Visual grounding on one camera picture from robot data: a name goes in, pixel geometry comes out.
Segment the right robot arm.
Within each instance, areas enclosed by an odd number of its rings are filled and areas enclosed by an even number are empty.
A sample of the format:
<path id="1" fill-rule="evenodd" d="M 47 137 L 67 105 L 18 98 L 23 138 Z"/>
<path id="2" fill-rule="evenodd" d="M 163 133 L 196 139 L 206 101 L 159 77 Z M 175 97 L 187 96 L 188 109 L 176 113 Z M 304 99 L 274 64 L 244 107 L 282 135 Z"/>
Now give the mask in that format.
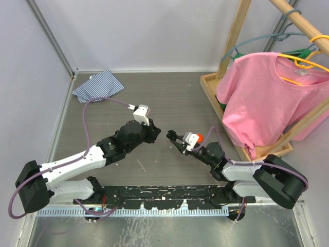
<path id="1" fill-rule="evenodd" d="M 232 203 L 241 198 L 262 197 L 292 209 L 300 195 L 308 190 L 307 178 L 274 154 L 262 161 L 234 161 L 226 157 L 219 142 L 201 145 L 201 137 L 196 133 L 177 135 L 169 130 L 166 137 L 180 153 L 209 166 L 217 181 L 226 182 L 225 195 Z"/>

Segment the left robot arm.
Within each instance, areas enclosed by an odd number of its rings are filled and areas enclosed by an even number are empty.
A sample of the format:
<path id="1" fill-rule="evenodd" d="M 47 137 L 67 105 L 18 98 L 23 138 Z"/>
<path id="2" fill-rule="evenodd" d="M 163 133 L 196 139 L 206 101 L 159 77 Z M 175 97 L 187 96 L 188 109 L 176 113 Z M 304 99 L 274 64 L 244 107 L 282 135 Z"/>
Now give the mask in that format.
<path id="1" fill-rule="evenodd" d="M 160 133 L 151 119 L 148 125 L 131 120 L 84 152 L 41 165 L 35 160 L 27 162 L 15 183 L 24 212 L 33 213 L 48 205 L 60 183 L 120 161 L 142 143 L 153 144 Z"/>

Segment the black round charging case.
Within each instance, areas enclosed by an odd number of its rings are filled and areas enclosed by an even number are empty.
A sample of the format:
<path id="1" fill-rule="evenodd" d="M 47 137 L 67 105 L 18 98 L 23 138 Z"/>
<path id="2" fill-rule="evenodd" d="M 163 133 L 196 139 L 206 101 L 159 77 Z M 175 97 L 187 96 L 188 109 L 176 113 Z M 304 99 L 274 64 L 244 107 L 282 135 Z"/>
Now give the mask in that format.
<path id="1" fill-rule="evenodd" d="M 166 134 L 166 137 L 172 141 L 177 140 L 177 133 L 174 130 L 169 130 Z"/>

